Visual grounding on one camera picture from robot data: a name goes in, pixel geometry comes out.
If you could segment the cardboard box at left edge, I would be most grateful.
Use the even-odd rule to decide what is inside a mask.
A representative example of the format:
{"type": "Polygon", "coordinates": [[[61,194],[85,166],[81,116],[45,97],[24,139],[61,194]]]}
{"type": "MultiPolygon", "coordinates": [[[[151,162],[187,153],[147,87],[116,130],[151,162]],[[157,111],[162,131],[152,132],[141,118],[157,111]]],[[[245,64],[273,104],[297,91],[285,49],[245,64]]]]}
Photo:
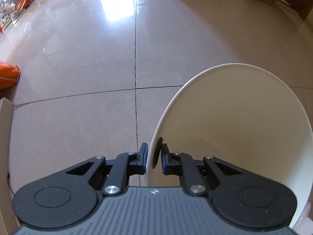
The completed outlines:
{"type": "Polygon", "coordinates": [[[12,192],[8,185],[8,149],[14,104],[6,98],[1,99],[1,234],[13,234],[18,229],[12,209],[12,192]]]}

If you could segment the cream white plastic bin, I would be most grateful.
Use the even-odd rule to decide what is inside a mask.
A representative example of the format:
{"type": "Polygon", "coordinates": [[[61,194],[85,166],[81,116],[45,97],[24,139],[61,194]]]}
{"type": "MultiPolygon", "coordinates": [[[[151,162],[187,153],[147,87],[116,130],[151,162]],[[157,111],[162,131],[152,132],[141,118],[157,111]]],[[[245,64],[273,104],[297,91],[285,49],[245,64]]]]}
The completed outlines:
{"type": "Polygon", "coordinates": [[[223,64],[189,80],[172,98],[153,134],[145,184],[178,185],[154,165],[159,139],[171,152],[212,155],[290,188],[295,228],[312,189],[312,128],[294,92],[277,76],[248,64],[223,64]]]}

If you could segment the orange plastic bag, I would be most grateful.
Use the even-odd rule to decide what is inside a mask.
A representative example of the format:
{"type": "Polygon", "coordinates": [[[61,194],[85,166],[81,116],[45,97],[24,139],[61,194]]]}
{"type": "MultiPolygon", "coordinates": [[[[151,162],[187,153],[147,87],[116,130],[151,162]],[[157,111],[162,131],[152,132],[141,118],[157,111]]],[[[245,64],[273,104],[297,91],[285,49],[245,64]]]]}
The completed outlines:
{"type": "Polygon", "coordinates": [[[19,81],[21,71],[18,66],[13,66],[3,61],[0,62],[0,89],[9,88],[19,81]]]}

